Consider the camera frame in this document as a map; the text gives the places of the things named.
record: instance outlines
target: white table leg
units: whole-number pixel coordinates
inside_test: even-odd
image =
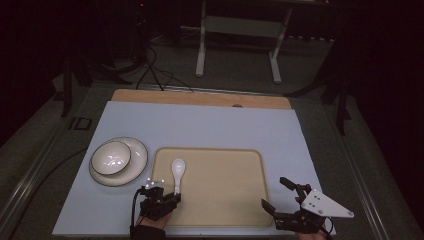
[[[202,1],[202,19],[200,21],[200,47],[199,54],[197,56],[197,65],[196,65],[196,77],[203,76],[203,69],[205,66],[205,18],[206,18],[206,0]]]
[[[284,34],[286,33],[287,25],[289,23],[292,11],[293,9],[291,8],[287,10],[284,23],[281,25],[281,30],[280,30],[280,33],[278,34],[277,45],[274,48],[274,51],[269,52],[269,61],[271,64],[272,76],[274,78],[274,83],[276,84],[280,84],[282,82],[281,76],[280,76],[280,69],[278,68],[277,56],[278,56],[278,52],[280,51],[281,44],[284,40]]]

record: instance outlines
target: white plate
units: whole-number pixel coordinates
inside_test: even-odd
[[[96,182],[110,187],[116,187],[131,182],[136,177],[138,177],[138,175],[140,175],[140,173],[143,172],[144,168],[146,167],[146,147],[137,139],[130,137],[114,138],[105,142],[104,144],[109,142],[122,142],[126,144],[131,150],[130,162],[124,169],[115,174],[102,175],[94,170],[90,160],[89,170],[91,176],[94,180],[96,180]]]

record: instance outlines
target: gray floor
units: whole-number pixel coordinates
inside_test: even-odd
[[[213,41],[216,36],[210,39],[202,78],[196,78],[194,74],[196,39],[186,39],[179,46],[152,43],[157,53],[155,66],[171,72],[194,91],[209,89],[281,96],[313,80],[332,44],[297,39],[285,41],[278,57],[284,83],[275,85],[267,57],[267,49],[272,45],[268,46],[264,41],[255,48],[235,44],[222,46]],[[153,59],[153,55],[150,51],[149,58]],[[45,175],[60,161],[87,147],[115,89],[134,88],[144,71],[145,68],[133,75],[123,75],[134,83],[132,86],[116,85],[100,76],[90,88],[74,84],[74,107],[68,118],[60,118],[61,102],[48,101],[0,149],[1,162],[7,162],[0,169],[2,205],[31,164],[44,161],[40,171]],[[164,74],[156,73],[162,84],[168,81]],[[60,88],[60,77],[56,80]],[[188,90],[177,81],[170,82],[170,86],[166,90]],[[158,89],[151,74],[146,75],[141,88]],[[424,239],[356,107],[355,99],[349,98],[347,109],[352,119],[345,122],[347,134],[342,137],[334,125],[336,107],[323,105],[319,100],[322,90],[290,100],[299,117],[323,191],[355,212],[354,219],[334,219],[335,239]],[[92,119],[91,128],[86,131],[68,129],[73,117]],[[61,239],[52,236],[51,232],[83,155],[78,154],[67,161],[43,183],[24,212],[13,239]]]

